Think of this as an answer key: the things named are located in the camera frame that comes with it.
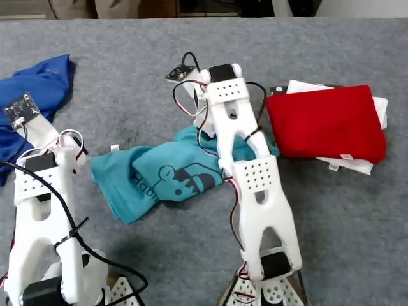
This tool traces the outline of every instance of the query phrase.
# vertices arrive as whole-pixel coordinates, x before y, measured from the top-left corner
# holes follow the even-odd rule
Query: white plastic part
[[[255,296],[255,299],[237,295],[236,292]],[[238,278],[233,286],[230,295],[226,298],[225,306],[261,306],[261,286],[251,280]]]
[[[60,147],[65,147],[65,148],[72,148],[74,155],[76,156],[81,149],[80,146],[74,141],[73,137],[69,134],[64,134],[60,137]],[[89,160],[88,156],[85,153],[82,153],[78,159],[75,162],[74,169],[79,169],[81,168],[84,164],[87,163]]]
[[[103,252],[100,250],[94,249],[102,257],[106,257]],[[103,263],[102,261],[96,259],[93,256],[89,257],[89,262],[84,268],[83,277],[84,277],[84,300],[85,305],[97,305],[102,299],[102,289],[106,292],[109,292],[107,289],[108,286],[106,285],[106,279],[108,277],[108,265]]]
[[[240,71],[237,64],[233,69]],[[207,70],[201,71],[201,77],[203,80],[211,79]],[[235,136],[245,139],[258,128],[245,80],[235,78],[209,83],[206,97],[218,138],[219,167],[226,175],[232,175],[239,187],[242,258],[247,262],[249,277],[254,281],[264,278],[259,250],[267,228],[272,228],[282,241],[291,272],[300,269],[302,258],[292,211],[282,190],[276,157],[270,154],[264,134],[258,131],[247,139],[255,153],[255,160],[233,160]],[[230,109],[235,110],[235,119],[229,117]],[[258,192],[265,195],[261,203],[256,199]]]
[[[276,157],[238,162],[233,177],[240,187],[240,236],[244,250],[242,259],[248,264],[250,278],[263,279],[261,242],[264,231],[272,228],[282,242],[291,270],[302,267],[292,210],[282,190]],[[256,193],[263,192],[261,203]]]
[[[69,211],[75,218],[73,189],[70,179],[74,157],[71,150],[56,154],[58,167],[39,171],[42,176],[64,198]],[[45,247],[55,245],[71,230],[60,201],[52,194],[48,203],[40,203],[37,195],[45,193],[41,183],[30,176],[16,171],[15,244],[10,253],[8,279],[4,290],[14,306],[19,305],[20,295],[31,283],[33,272]],[[68,303],[89,306],[84,296],[84,273],[81,248],[76,239],[68,239],[57,248],[62,263],[64,298]]]
[[[207,86],[207,99],[218,138],[219,167],[224,168],[227,175],[231,175],[235,135],[245,138],[258,128],[245,80],[236,78],[210,83]],[[229,117],[228,110],[231,109],[234,109],[237,115],[235,119]],[[262,132],[252,135],[248,144],[257,158],[270,155]]]
[[[122,298],[125,295],[132,293],[133,289],[130,286],[126,277],[119,277],[116,284],[112,288],[110,292],[110,301],[109,303],[117,301],[119,298]],[[118,306],[140,306],[136,297],[132,296],[128,298],[126,301],[120,302],[117,304]]]
[[[59,135],[55,127],[41,114],[38,114],[33,120],[27,122],[25,126],[28,131],[27,141],[31,143],[34,148],[47,147]],[[22,127],[20,127],[17,132],[22,137],[25,137]]]
[[[196,81],[202,81],[202,77],[200,75],[200,72],[198,72],[197,69],[194,69],[188,76],[183,79],[185,80],[196,80]],[[197,94],[197,112],[203,107],[206,107],[207,105],[207,100],[204,97],[204,92],[201,86],[197,83],[194,82],[186,82],[182,84],[184,89],[187,91],[191,99],[194,101],[194,90],[196,91]],[[196,116],[193,124],[195,127],[199,128],[204,120],[205,120],[205,113],[206,111],[200,113],[199,115]],[[207,115],[207,119],[205,120],[204,126],[203,126],[203,131],[206,132],[209,137],[214,137],[215,136],[215,129],[214,125],[212,124],[212,117],[210,114]]]
[[[256,297],[251,301],[250,298],[239,298],[235,294],[236,292],[256,295]],[[225,306],[264,306],[265,304],[262,304],[261,295],[264,296],[267,305],[280,305],[283,303],[285,306],[303,306],[302,299],[285,277],[261,282],[247,281],[238,278],[229,296],[226,297]]]
[[[237,78],[242,78],[242,68],[238,64],[231,64],[232,69],[234,70],[235,76]]]
[[[94,249],[99,255],[105,257],[101,251]],[[102,289],[105,290],[105,298],[110,301],[110,289],[106,285],[106,278],[108,277],[108,265],[89,255],[88,252],[82,252],[83,256],[89,256],[88,264],[84,268],[84,292],[86,305],[97,305],[103,298]],[[61,262],[53,263],[45,273],[43,280],[51,279],[62,275]],[[61,285],[61,293],[66,296],[69,288],[65,284]]]

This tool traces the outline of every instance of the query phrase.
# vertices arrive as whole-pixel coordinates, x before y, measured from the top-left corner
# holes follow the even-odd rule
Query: black cable
[[[23,130],[24,130],[24,140],[21,143],[21,145],[18,147],[18,149],[13,153],[13,155],[11,157],[9,157],[6,161],[13,161],[13,159],[16,158],[16,156],[18,156],[18,154],[22,151],[22,149],[24,149],[25,145],[28,142],[28,130],[25,127],[25,125],[23,124]]]
[[[262,131],[262,129],[263,129],[262,126],[258,126],[251,134],[244,138],[244,142],[248,142],[248,139],[254,136],[257,132]]]
[[[302,295],[303,295],[303,299],[304,299],[304,305],[308,306],[308,301],[307,301],[307,295],[306,295],[306,289],[305,289],[305,284],[303,283],[303,277],[302,277],[302,273],[300,270],[298,270],[298,278],[299,278],[299,283],[300,283],[300,288],[302,289]]]
[[[256,119],[256,122],[259,123],[259,120],[261,120],[262,113],[263,113],[263,111],[265,109],[265,106],[266,106],[266,99],[268,97],[268,93],[267,93],[265,87],[263,87],[259,83],[252,82],[252,81],[248,81],[246,83],[249,84],[249,85],[255,85],[256,87],[259,87],[263,91],[263,102],[262,102],[261,108],[259,109],[259,112],[258,112],[258,118]]]
[[[50,9],[51,9],[52,14],[54,15],[55,19],[59,20],[57,14],[56,14],[56,12],[55,12],[54,6],[53,6],[52,3],[51,3],[51,0],[48,0],[48,4],[50,5]]]
[[[0,164],[4,164],[4,165],[7,165],[7,166],[11,166],[11,167],[14,168],[14,169],[20,170],[20,171],[24,172],[25,174],[31,176],[32,178],[38,180],[38,181],[41,182],[45,187],[47,187],[47,188],[57,197],[57,199],[61,202],[62,209],[64,209],[64,212],[65,212],[66,217],[67,217],[67,219],[68,219],[69,225],[70,225],[71,228],[72,228],[72,231],[75,231],[75,229],[77,229],[77,226],[76,226],[76,224],[75,224],[75,221],[74,221],[74,219],[73,219],[73,217],[72,217],[72,215],[71,215],[71,212],[69,211],[69,208],[68,208],[68,206],[67,206],[67,204],[66,204],[64,198],[59,194],[59,192],[58,192],[57,190],[55,190],[54,187],[51,186],[50,183],[48,183],[46,180],[44,180],[43,178],[41,178],[40,176],[38,176],[37,174],[35,174],[35,173],[32,172],[31,170],[28,170],[28,169],[26,169],[26,168],[23,168],[23,167],[21,167],[21,166],[19,166],[19,165],[17,165],[17,164],[13,164],[13,163],[8,162],[8,161],[0,161]],[[143,284],[143,286],[142,286],[141,288],[137,289],[137,290],[135,291],[135,293],[141,293],[144,289],[147,288],[147,286],[148,286],[149,283],[148,283],[146,277],[145,277],[143,274],[141,274],[140,272],[136,271],[136,270],[133,269],[133,268],[130,268],[129,266],[125,266],[125,265],[122,265],[122,264],[120,264],[120,263],[116,263],[116,262],[114,262],[114,261],[112,261],[112,260],[109,260],[109,259],[104,258],[103,256],[99,255],[98,253],[96,253],[95,251],[93,251],[93,250],[84,242],[83,238],[81,237],[81,235],[80,235],[77,231],[76,231],[74,234],[72,234],[72,237],[76,238],[76,239],[78,240],[78,243],[81,245],[81,247],[82,247],[85,251],[87,251],[91,256],[94,256],[96,259],[102,261],[103,263],[106,263],[107,265],[115,266],[115,267],[117,267],[117,268],[119,268],[119,269],[121,269],[121,270],[127,271],[127,272],[129,272],[129,273],[131,273],[131,274],[137,276],[138,278],[140,278],[140,279],[143,281],[144,284]],[[129,295],[128,298],[134,296],[135,293],[131,293],[131,295]]]
[[[181,58],[181,66],[186,65],[186,57],[188,55],[190,55],[193,58],[194,64],[196,65],[198,72],[201,72],[200,66],[198,65],[197,57],[191,51],[188,51],[183,55],[183,57]]]

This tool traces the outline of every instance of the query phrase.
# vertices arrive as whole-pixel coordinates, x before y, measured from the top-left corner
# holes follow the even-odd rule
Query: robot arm
[[[59,134],[40,114],[29,94],[24,94],[4,110],[14,130],[18,133],[24,130],[27,133],[24,136],[34,147],[47,149],[19,158],[17,166],[50,184],[75,221],[71,178],[73,171],[87,160],[83,141],[81,145],[77,143],[68,133],[72,130]],[[105,305],[102,289],[106,289],[108,265],[83,251],[77,239],[68,238],[73,228],[60,199],[43,182],[16,171],[14,205],[15,243],[4,282],[11,304],[90,306],[101,302]],[[50,245],[54,246],[61,261],[53,264],[42,280],[32,282],[43,251]]]
[[[252,111],[242,69],[238,64],[216,66],[201,71],[200,77],[200,81],[207,84],[203,96],[218,138],[219,167],[232,175],[239,189],[241,254],[247,263],[249,277],[261,281],[288,276],[302,267],[295,224],[282,190],[276,157],[271,155]],[[231,118],[231,111],[236,116]],[[236,135],[247,141],[255,153],[255,160],[233,160]],[[257,200],[258,193],[263,194],[258,197],[262,200]],[[274,230],[282,247],[261,254],[262,236],[267,228]],[[282,258],[287,259],[283,259],[288,264],[287,270],[266,267],[270,262],[277,265]]]

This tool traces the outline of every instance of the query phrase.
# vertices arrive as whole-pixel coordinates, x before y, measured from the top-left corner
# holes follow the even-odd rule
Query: gray carpet
[[[387,158],[372,176],[316,161],[279,160],[314,305],[408,305],[408,20],[138,20],[0,24],[0,77],[71,53],[72,100],[55,126],[80,130],[93,155],[113,143],[158,145],[190,121],[163,77],[186,50],[202,67],[238,62],[264,86],[289,79],[370,84],[390,100]],[[261,93],[251,88],[254,108]],[[13,180],[0,189],[0,271],[13,230]],[[161,203],[126,226],[113,218],[89,168],[75,178],[85,240],[143,272],[147,305],[215,305],[240,264],[224,184],[185,203]]]

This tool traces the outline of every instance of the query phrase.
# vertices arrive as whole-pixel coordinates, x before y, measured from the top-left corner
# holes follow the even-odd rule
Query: folded red towel
[[[279,94],[266,102],[286,157],[385,158],[386,139],[367,85]]]

